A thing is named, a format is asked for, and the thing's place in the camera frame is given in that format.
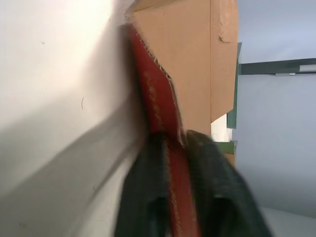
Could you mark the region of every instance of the brown cardboard flap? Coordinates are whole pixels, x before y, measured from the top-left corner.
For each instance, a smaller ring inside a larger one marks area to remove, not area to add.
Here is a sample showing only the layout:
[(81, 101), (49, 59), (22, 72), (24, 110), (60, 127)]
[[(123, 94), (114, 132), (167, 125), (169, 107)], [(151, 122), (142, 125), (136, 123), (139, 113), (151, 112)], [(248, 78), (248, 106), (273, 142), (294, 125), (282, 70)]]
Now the brown cardboard flap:
[(211, 122), (234, 107), (237, 45), (236, 0), (213, 0), (211, 5)]
[(233, 109), (236, 1), (139, 0), (132, 23), (172, 79), (184, 129), (210, 134)]
[(210, 1), (179, 0), (140, 10), (134, 23), (171, 76), (185, 129), (210, 133)]
[(138, 0), (135, 3), (134, 11), (136, 12), (153, 6), (160, 6), (173, 1), (175, 0)]

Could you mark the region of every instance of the cardboard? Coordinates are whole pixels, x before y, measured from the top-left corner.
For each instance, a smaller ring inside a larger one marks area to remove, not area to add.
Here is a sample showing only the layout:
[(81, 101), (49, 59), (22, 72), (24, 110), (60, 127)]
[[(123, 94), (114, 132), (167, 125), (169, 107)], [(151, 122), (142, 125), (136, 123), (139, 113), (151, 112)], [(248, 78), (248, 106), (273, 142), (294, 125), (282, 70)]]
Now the cardboard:
[(131, 21), (170, 77), (179, 126), (210, 134), (233, 109), (236, 0), (140, 0)]
[(237, 3), (139, 0), (128, 15), (150, 132), (166, 134), (172, 234), (198, 237), (183, 135), (233, 109)]

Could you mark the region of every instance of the red panel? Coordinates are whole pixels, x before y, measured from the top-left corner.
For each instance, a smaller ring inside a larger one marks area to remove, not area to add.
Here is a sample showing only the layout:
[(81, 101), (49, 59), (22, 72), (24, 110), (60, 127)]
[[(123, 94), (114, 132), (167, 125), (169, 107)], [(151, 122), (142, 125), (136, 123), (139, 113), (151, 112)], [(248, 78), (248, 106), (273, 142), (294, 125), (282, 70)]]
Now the red panel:
[(171, 84), (131, 26), (131, 41), (152, 133), (165, 131), (170, 175), (170, 216), (174, 237), (198, 237), (190, 187), (189, 161), (180, 145), (176, 105)]

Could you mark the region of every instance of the gray wall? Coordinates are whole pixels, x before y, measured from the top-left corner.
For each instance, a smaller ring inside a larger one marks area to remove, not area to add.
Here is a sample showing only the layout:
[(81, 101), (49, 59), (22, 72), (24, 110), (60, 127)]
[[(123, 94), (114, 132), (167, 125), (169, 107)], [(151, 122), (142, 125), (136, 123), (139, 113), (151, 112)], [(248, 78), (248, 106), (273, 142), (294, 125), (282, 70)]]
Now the gray wall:
[(269, 208), (261, 208), (274, 237), (314, 237), (316, 220)]
[(237, 168), (262, 206), (316, 217), (316, 76), (240, 76)]
[(237, 0), (240, 63), (316, 57), (315, 0)]

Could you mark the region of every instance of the white wall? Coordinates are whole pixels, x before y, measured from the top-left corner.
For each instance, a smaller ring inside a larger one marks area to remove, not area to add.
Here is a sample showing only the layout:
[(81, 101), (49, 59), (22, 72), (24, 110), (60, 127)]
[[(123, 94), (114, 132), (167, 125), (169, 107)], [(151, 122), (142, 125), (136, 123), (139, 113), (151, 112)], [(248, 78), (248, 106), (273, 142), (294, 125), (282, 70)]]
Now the white wall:
[(314, 237), (316, 219), (269, 208), (261, 208), (274, 237)]
[(145, 133), (132, 2), (0, 0), (0, 236), (109, 235)]
[(316, 58), (315, 0), (237, 0), (240, 63)]
[(262, 206), (316, 218), (316, 76), (240, 76), (236, 166)]

